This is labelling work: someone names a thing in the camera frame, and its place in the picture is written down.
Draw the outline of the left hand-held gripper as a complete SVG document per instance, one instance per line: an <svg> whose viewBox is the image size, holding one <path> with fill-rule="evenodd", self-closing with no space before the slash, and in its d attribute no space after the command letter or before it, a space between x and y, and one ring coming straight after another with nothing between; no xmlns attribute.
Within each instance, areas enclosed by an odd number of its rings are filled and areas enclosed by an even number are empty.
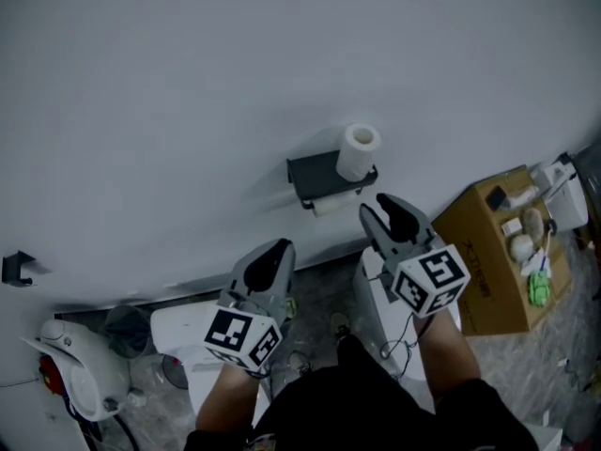
<svg viewBox="0 0 601 451"><path fill-rule="evenodd" d="M286 298L291 297L296 250L292 241L259 245L230 273L203 324L203 345L217 359L249 373L264 373L282 344Z"/></svg>

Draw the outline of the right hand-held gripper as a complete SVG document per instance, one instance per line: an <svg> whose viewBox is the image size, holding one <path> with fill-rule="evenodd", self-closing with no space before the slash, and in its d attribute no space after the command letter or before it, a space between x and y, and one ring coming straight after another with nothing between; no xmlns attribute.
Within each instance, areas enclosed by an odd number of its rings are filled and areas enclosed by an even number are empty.
<svg viewBox="0 0 601 451"><path fill-rule="evenodd" d="M387 225L365 204L359 216L370 245L384 260L384 271L392 275L389 294L420 319L455 303L470 282L456 246L436 237L434 246L402 260L414 244L430 242L434 229L425 213L400 197L379 193L377 202L389 217Z"/></svg>

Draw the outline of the thick white toilet paper roll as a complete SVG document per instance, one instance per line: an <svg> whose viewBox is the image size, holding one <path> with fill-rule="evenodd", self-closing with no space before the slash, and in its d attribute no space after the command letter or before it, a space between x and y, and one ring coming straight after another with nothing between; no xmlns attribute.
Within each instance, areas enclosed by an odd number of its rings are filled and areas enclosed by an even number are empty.
<svg viewBox="0 0 601 451"><path fill-rule="evenodd" d="M353 123L344 129L335 170L350 182L363 180L371 171L381 146L378 130L368 124Z"/></svg>

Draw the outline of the white appliance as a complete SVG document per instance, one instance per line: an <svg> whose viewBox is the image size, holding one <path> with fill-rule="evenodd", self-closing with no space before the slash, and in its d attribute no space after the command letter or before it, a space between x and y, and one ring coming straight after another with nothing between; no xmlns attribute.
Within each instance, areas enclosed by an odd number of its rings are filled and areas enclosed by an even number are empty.
<svg viewBox="0 0 601 451"><path fill-rule="evenodd" d="M532 176L559 232L587 225L589 213L578 171L567 153L540 165Z"/></svg>

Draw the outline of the person's right shoe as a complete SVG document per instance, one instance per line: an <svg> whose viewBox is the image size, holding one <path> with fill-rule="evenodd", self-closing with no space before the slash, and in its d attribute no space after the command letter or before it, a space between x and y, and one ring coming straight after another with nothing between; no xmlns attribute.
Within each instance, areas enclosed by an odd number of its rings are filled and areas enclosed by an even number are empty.
<svg viewBox="0 0 601 451"><path fill-rule="evenodd" d="M331 332L334 335L337 343L350 334L348 318L342 313L333 313L331 315L330 325Z"/></svg>

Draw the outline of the person's left shoe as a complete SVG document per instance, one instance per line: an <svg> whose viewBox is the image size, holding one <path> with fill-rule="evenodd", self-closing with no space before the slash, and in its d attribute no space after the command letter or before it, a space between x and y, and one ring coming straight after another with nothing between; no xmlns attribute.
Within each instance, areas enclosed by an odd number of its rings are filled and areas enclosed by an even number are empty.
<svg viewBox="0 0 601 451"><path fill-rule="evenodd" d="M288 358L288 365L297 375L303 376L313 370L309 358L300 351L292 351Z"/></svg>

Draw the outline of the brown cardboard box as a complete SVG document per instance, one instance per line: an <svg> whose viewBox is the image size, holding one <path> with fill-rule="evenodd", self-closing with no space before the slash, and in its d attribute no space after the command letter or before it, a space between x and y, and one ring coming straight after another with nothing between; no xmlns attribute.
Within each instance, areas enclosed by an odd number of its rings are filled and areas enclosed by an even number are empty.
<svg viewBox="0 0 601 451"><path fill-rule="evenodd" d="M517 334L532 331L569 291L571 272L556 237L534 245L536 251L550 246L546 266L550 270L550 296L542 307L530 302L528 277L510 254L511 238L501 226L521 216L521 210L492 210L486 199L496 188L520 194L533 185L522 165L476 181L434 221L447 243L455 245L470 272L471 280L458 301L463 333L468 336Z"/></svg>

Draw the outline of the white round ball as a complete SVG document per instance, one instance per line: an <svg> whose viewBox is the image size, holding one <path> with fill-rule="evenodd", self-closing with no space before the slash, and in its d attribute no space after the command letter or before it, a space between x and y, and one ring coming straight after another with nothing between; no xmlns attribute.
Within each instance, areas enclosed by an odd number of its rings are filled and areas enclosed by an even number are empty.
<svg viewBox="0 0 601 451"><path fill-rule="evenodd" d="M534 242L528 234L516 234L509 240L509 254L516 263L522 263L534 254Z"/></svg>

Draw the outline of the white rolled cloth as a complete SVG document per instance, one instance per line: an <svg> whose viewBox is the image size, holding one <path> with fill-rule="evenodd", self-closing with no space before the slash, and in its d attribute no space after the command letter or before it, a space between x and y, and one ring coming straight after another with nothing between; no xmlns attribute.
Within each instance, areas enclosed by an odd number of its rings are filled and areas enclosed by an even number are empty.
<svg viewBox="0 0 601 451"><path fill-rule="evenodd" d="M509 210L520 208L534 200L538 194L539 188L537 186L528 186L518 193L507 195L505 207Z"/></svg>

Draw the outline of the brown furry brush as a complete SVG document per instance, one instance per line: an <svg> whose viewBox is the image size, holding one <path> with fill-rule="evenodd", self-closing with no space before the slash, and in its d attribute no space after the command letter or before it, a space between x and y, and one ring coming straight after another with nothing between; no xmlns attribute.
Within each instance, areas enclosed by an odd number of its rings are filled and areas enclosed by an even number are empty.
<svg viewBox="0 0 601 451"><path fill-rule="evenodd" d="M545 222L539 209L525 209L522 212L520 219L524 232L528 234L534 242L543 239L545 234Z"/></svg>

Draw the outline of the white crumpled tissue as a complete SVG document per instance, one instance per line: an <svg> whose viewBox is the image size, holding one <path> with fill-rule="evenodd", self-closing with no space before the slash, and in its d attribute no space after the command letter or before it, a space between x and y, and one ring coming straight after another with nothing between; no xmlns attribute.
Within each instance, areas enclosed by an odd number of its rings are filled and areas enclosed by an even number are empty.
<svg viewBox="0 0 601 451"><path fill-rule="evenodd" d="M520 274L524 277L528 277L533 273L539 272L540 263L541 251L539 249L534 255L522 263ZM548 277L552 276L552 270L550 269L550 258L547 259L546 274Z"/></svg>

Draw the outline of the grey trash bin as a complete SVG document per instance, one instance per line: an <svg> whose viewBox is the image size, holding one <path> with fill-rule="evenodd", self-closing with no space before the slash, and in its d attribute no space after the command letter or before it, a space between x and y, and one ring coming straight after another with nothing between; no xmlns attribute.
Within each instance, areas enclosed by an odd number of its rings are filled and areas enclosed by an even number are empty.
<svg viewBox="0 0 601 451"><path fill-rule="evenodd" d="M106 315L103 331L117 355L133 360L156 352L150 326L151 314L137 306L122 304Z"/></svg>

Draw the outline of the green cloth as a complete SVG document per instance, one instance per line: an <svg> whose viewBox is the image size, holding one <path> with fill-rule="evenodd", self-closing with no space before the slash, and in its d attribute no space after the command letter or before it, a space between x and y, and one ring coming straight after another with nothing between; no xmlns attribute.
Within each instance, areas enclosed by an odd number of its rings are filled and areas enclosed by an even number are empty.
<svg viewBox="0 0 601 451"><path fill-rule="evenodd" d="M550 298L550 283L546 271L533 272L528 279L530 304L542 308Z"/></svg>

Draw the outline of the red valve box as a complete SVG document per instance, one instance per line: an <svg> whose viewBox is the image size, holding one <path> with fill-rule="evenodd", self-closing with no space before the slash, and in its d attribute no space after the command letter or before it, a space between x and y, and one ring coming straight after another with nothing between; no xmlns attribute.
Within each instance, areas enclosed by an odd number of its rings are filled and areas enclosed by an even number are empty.
<svg viewBox="0 0 601 451"><path fill-rule="evenodd" d="M39 373L46 388L57 396L63 396L64 385L60 372L53 359L48 355L41 355L39 358Z"/></svg>

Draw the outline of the white plastic box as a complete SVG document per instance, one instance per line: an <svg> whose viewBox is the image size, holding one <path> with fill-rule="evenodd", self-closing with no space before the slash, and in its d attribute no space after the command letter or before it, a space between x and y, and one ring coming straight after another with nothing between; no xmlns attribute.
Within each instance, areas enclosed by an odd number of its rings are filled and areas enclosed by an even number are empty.
<svg viewBox="0 0 601 451"><path fill-rule="evenodd" d="M528 424L531 435L535 439L539 451L560 451L562 429Z"/></svg>

